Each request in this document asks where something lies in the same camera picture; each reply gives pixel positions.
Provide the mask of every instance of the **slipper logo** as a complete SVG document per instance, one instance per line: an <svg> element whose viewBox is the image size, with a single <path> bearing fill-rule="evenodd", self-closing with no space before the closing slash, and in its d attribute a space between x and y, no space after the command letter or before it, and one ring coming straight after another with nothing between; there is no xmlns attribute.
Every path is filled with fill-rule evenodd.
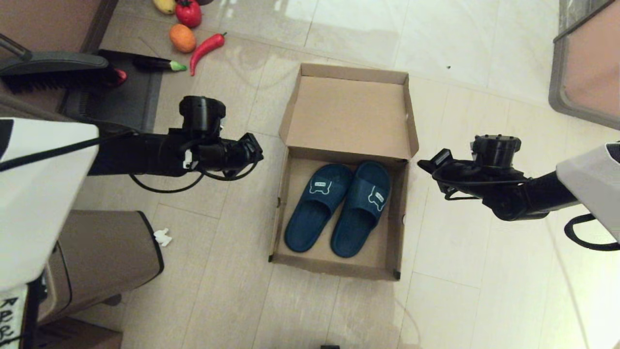
<svg viewBox="0 0 620 349"><path fill-rule="evenodd" d="M332 187L332 182L310 182L310 194L321 193L323 195L329 194L329 188Z"/></svg>
<svg viewBox="0 0 620 349"><path fill-rule="evenodd" d="M381 195L378 191L375 191L375 188L377 187L373 186L373 190L370 191L370 195L368 196L368 202L370 202L371 204L375 204L377 206L377 210L381 212L383 211L383 207L386 205L385 197L383 197L383 195Z"/></svg>

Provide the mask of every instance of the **white tissue paper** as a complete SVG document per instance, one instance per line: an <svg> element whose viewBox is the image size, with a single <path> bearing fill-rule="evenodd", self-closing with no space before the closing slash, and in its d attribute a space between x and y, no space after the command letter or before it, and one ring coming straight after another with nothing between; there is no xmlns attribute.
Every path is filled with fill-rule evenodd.
<svg viewBox="0 0 620 349"><path fill-rule="evenodd" d="M172 241L172 238L166 235L168 231L170 230L168 230L168 228L165 228L164 230L158 230L153 233L153 235L155 236L155 241L159 242L161 247L168 246L170 241Z"/></svg>

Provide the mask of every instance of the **pair of slippers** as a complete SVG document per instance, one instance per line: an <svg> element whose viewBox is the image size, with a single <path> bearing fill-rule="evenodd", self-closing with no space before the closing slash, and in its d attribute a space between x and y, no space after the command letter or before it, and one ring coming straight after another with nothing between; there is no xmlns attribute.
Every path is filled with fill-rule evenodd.
<svg viewBox="0 0 620 349"><path fill-rule="evenodd" d="M323 166L304 189L286 227L284 242L295 252L308 251L346 197L331 247L338 256L353 257L379 223L389 192L389 174L377 162L366 161L355 173L345 165Z"/></svg>

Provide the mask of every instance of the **brush handle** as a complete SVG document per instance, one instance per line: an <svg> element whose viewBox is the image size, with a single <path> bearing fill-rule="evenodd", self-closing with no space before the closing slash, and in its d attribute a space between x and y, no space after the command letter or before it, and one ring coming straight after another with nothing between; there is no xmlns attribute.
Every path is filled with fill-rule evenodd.
<svg viewBox="0 0 620 349"><path fill-rule="evenodd" d="M19 59L21 59L22 61L29 61L32 59L32 52L30 52L29 49L7 38L3 34L0 34L0 46L6 48L11 53L18 56Z"/></svg>

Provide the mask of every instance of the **open cardboard box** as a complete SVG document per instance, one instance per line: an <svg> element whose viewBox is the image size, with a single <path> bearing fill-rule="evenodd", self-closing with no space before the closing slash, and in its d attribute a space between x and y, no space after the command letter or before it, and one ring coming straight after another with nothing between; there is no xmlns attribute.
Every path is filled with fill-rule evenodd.
<svg viewBox="0 0 620 349"><path fill-rule="evenodd" d="M317 273L400 279L409 160L418 150L408 74L303 63L280 137L287 150L269 260ZM291 251L284 231L314 172L328 163L355 170L365 160L387 168L392 188L361 251L341 258L330 248L342 205L309 251Z"/></svg>

